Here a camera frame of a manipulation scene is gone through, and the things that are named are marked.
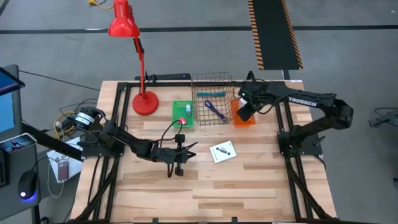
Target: computer mouse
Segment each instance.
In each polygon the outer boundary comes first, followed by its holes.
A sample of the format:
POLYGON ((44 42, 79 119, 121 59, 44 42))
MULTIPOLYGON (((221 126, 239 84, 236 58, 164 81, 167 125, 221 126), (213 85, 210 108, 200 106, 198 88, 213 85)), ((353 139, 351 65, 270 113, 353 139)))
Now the computer mouse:
POLYGON ((37 174, 34 170, 24 172, 18 182, 18 194, 22 199, 28 199, 35 194, 37 174))

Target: red desk lamp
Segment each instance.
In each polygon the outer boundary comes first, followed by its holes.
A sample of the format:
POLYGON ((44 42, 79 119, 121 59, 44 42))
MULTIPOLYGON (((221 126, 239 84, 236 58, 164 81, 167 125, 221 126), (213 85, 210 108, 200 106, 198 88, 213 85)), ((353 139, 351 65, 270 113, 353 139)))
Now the red desk lamp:
POLYGON ((127 0, 114 0, 114 20, 108 34, 112 37, 133 37, 134 45, 141 63, 141 88, 132 100, 132 107, 139 115, 150 115, 159 106, 159 99, 151 91, 145 91, 144 81, 144 49, 139 39, 139 29, 134 21, 132 7, 127 0))

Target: lamp shade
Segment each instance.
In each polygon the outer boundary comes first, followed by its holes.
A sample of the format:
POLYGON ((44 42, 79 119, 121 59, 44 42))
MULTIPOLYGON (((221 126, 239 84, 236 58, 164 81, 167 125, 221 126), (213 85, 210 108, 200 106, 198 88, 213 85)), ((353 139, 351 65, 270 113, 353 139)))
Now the lamp shade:
POLYGON ((114 20, 108 34, 112 37, 138 37, 139 29, 132 15, 132 8, 127 0, 114 0, 114 20))

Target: lamp base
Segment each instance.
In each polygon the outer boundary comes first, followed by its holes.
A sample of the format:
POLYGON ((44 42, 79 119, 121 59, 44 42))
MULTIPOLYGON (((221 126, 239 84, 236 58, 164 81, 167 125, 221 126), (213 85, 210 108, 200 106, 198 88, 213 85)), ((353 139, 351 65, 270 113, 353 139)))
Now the lamp base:
POLYGON ((144 98, 140 94, 137 94, 132 99, 132 107, 139 115, 150 115, 157 110, 159 106, 159 99, 156 94, 151 91, 145 91, 144 98))

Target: blue screen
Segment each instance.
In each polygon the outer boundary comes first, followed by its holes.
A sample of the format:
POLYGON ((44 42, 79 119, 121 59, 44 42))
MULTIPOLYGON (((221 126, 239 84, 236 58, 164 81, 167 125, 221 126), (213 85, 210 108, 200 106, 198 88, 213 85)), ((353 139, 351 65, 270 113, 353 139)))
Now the blue screen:
POLYGON ((0 93, 7 93, 7 90, 18 85, 18 82, 16 82, 3 72, 0 72, 0 93))
POLYGON ((0 133, 14 127, 12 93, 0 96, 0 133))

